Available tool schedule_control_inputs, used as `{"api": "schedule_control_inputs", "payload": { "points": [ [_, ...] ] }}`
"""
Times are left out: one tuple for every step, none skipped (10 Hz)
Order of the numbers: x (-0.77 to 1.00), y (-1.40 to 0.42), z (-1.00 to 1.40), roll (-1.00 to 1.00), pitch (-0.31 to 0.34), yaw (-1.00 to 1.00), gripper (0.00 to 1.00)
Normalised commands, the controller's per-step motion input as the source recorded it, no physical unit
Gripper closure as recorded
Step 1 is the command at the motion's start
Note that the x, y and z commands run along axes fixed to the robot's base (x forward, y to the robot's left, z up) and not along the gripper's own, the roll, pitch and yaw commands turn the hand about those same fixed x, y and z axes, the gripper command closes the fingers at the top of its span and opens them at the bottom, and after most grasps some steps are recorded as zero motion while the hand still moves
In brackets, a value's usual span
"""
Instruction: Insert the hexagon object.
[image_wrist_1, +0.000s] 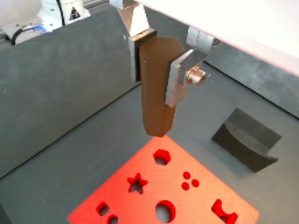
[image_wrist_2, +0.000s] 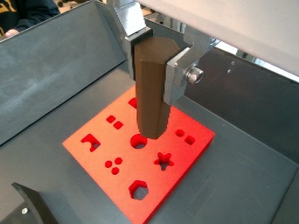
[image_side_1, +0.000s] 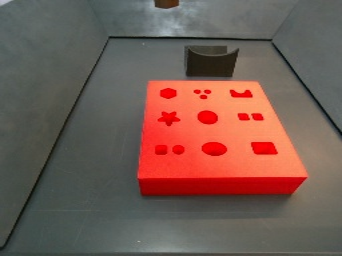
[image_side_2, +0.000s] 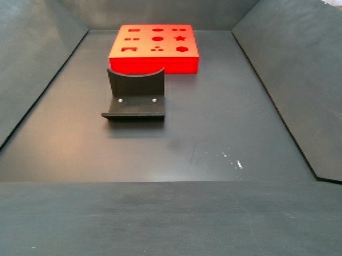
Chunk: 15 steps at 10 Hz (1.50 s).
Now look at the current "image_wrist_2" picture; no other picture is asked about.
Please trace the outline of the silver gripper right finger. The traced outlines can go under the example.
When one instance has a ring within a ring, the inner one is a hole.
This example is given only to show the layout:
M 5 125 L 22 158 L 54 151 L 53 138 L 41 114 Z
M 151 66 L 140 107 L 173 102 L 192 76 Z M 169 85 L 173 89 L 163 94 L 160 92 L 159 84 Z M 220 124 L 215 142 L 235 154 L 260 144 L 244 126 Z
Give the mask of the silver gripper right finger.
M 212 37 L 187 27 L 183 40 L 189 47 L 185 47 L 167 62 L 163 101 L 173 105 L 183 96 L 187 84 L 196 85 L 204 75 L 199 69 L 199 59 L 215 46 Z

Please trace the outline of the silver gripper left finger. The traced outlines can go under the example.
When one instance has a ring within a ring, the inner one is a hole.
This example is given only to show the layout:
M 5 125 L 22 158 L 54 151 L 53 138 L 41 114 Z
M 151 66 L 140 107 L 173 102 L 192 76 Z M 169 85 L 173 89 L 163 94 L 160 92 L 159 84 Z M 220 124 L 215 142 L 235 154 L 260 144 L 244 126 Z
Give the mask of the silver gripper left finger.
M 122 49 L 126 56 L 129 77 L 134 76 L 134 45 L 152 36 L 145 26 L 140 3 L 134 0 L 106 0 L 106 5 L 120 32 Z

